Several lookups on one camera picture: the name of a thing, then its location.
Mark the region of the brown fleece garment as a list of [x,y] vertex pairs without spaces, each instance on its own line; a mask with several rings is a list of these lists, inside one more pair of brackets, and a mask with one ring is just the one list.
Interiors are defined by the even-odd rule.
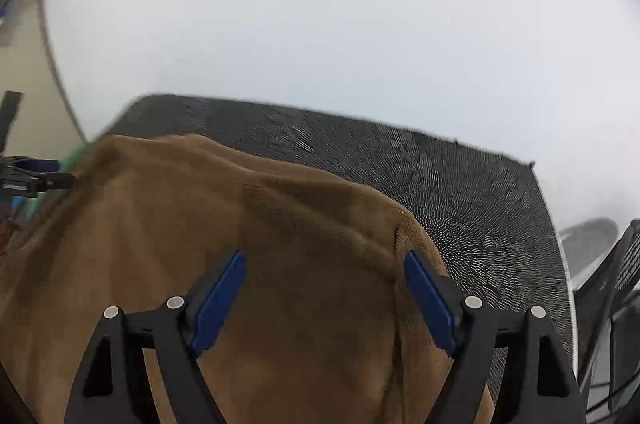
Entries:
[[408,210],[315,168],[207,138],[108,137],[1,254],[1,360],[61,422],[102,311],[157,307],[228,252],[246,279],[201,368],[231,423],[421,423],[450,362],[406,287]]

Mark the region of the black mesh chair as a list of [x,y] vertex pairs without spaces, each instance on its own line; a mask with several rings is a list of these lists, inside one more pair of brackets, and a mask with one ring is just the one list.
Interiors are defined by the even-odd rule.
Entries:
[[639,221],[634,219],[589,278],[574,291],[577,381],[582,399],[608,341],[608,394],[586,405],[595,423],[639,421]]

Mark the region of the black patterned table cloth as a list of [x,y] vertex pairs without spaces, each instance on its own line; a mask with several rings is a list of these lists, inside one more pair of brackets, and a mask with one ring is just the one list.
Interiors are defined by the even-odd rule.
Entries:
[[541,304],[564,350],[573,350],[560,248],[529,166],[394,126],[285,106],[166,95],[138,100],[105,138],[189,135],[381,192],[413,214],[439,251],[443,274],[463,291],[494,308]]

